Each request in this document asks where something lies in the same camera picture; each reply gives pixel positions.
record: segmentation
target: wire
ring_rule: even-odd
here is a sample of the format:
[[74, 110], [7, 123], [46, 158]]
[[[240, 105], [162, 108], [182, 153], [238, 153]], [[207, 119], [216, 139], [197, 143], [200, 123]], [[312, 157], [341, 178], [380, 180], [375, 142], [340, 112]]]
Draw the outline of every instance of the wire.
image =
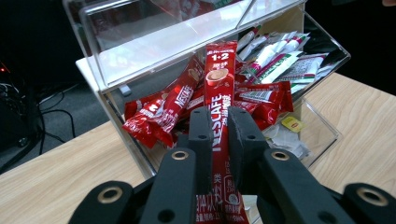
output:
[[45, 135], [48, 135], [48, 136], [50, 136], [50, 137], [53, 137], [53, 138], [55, 138], [55, 139], [61, 141], [62, 143], [65, 143], [65, 141], [64, 141], [63, 139], [61, 139], [59, 136], [56, 136], [56, 135], [54, 135], [54, 134], [51, 134], [51, 133], [47, 133], [47, 132], [46, 132], [45, 122], [44, 122], [44, 117], [43, 117], [43, 115], [48, 114], [48, 113], [52, 113], [52, 112], [63, 112], [63, 113], [65, 113], [65, 114], [67, 114], [67, 115], [69, 116], [70, 122], [71, 122], [71, 125], [72, 125], [72, 134], [73, 134], [73, 138], [76, 137], [76, 130], [75, 130], [75, 125], [74, 125], [74, 121], [73, 121], [73, 116], [72, 116], [69, 112], [67, 112], [67, 111], [65, 111], [65, 110], [62, 110], [62, 109], [54, 109], [54, 110], [48, 110], [48, 111], [40, 111], [41, 125], [42, 125], [42, 127], [43, 127], [43, 129], [41, 130], [42, 133], [43, 133], [43, 135], [42, 135], [42, 137], [41, 137], [42, 139], [41, 139], [41, 146], [40, 146], [40, 152], [39, 152], [40, 155], [43, 153]]
[[56, 92], [56, 93], [53, 93], [51, 96], [42, 99], [42, 100], [40, 101], [40, 103], [38, 103], [38, 104], [41, 105], [41, 104], [45, 103], [46, 101], [52, 99], [53, 97], [55, 97], [55, 96], [58, 95], [59, 93], [64, 94], [66, 91], [70, 91], [70, 90], [74, 89], [76, 86], [78, 86], [78, 84], [73, 85], [73, 86], [71, 86], [70, 88], [67, 88], [66, 90], [58, 91], [58, 92]]
[[69, 116], [70, 122], [71, 122], [71, 125], [72, 125], [73, 138], [75, 138], [76, 137], [76, 131], [75, 131], [75, 125], [74, 125], [74, 121], [73, 121], [73, 116], [69, 112], [67, 112], [67, 111], [65, 111], [63, 109], [48, 110], [48, 111], [41, 112], [41, 114], [45, 115], [45, 114], [52, 113], [52, 112], [63, 112], [63, 113], [65, 113], [65, 114], [67, 114]]
[[60, 141], [62, 143], [66, 143], [66, 141], [64, 141], [61, 137], [59, 137], [59, 136], [57, 136], [55, 134], [45, 132], [45, 135], [48, 135], [49, 137], [52, 137], [52, 138], [54, 138], [54, 139], [56, 139], [56, 140], [58, 140], [58, 141]]
[[6, 91], [8, 91], [8, 87], [12, 87], [16, 93], [20, 93], [20, 91], [14, 85], [10, 85], [8, 83], [0, 83], [0, 85], [6, 88]]
[[61, 98], [58, 102], [56, 102], [54, 105], [49, 106], [49, 107], [47, 107], [47, 108], [45, 108], [45, 109], [41, 109], [41, 111], [46, 111], [46, 110], [52, 109], [52, 108], [55, 107], [56, 105], [60, 104], [61, 101], [64, 99], [64, 92], [61, 91], [60, 93], [62, 94], [62, 98]]

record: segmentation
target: metal ring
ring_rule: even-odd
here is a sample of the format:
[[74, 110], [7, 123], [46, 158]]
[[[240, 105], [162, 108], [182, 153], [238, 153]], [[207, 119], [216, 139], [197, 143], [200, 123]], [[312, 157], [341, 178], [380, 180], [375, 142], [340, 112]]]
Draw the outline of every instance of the metal ring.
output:
[[189, 157], [189, 153], [185, 151], [176, 151], [172, 153], [172, 158], [177, 161], [186, 160]]
[[[105, 194], [110, 192], [111, 190], [116, 191], [114, 195], [111, 197], [107, 197]], [[122, 189], [120, 187], [109, 187], [103, 189], [99, 195], [98, 195], [98, 201], [99, 203], [114, 203], [116, 200], [118, 200], [122, 195]]]
[[376, 206], [387, 206], [389, 204], [387, 198], [381, 193], [367, 188], [358, 188], [357, 193], [367, 203], [374, 204]]
[[288, 154], [281, 151], [274, 151], [271, 153], [271, 156], [279, 161], [288, 161], [290, 158]]

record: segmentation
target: yellow label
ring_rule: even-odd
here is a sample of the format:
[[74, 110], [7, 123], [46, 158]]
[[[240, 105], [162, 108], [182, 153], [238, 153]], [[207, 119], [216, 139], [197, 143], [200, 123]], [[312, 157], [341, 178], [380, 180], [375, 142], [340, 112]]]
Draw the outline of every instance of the yellow label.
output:
[[304, 124], [294, 117], [286, 117], [282, 119], [282, 124], [294, 133], [299, 133]]

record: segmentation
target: coffee cup image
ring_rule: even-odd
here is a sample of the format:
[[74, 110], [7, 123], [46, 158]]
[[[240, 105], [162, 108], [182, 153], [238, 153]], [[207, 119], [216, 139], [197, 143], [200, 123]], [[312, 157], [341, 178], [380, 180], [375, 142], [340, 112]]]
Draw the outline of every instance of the coffee cup image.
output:
[[220, 68], [218, 70], [213, 70], [207, 73], [206, 75], [206, 82], [209, 86], [216, 86], [218, 85], [224, 78], [228, 75], [227, 68]]
[[199, 81], [199, 72], [195, 69], [189, 69], [189, 75], [190, 77], [194, 78], [195, 81]]

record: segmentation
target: transparent divider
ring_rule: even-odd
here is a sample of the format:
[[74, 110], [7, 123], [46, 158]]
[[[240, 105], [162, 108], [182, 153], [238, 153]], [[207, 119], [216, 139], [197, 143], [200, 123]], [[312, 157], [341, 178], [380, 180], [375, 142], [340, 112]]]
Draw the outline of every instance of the transparent divider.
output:
[[[186, 2], [192, 4], [190, 11]], [[234, 1], [216, 6], [205, 1], [64, 0], [64, 7], [98, 87], [106, 91], [302, 2]], [[200, 10], [193, 12], [194, 7]]]
[[[318, 158], [333, 148], [343, 135], [305, 98], [295, 102], [294, 108], [293, 112], [283, 115], [276, 125], [263, 131], [263, 134], [271, 134], [274, 140], [267, 138], [270, 145], [277, 142], [279, 148], [292, 152], [309, 169]], [[284, 121], [290, 118], [302, 125], [298, 132], [293, 132], [284, 125]], [[243, 195], [243, 199], [249, 223], [263, 223], [256, 205], [257, 195]]]

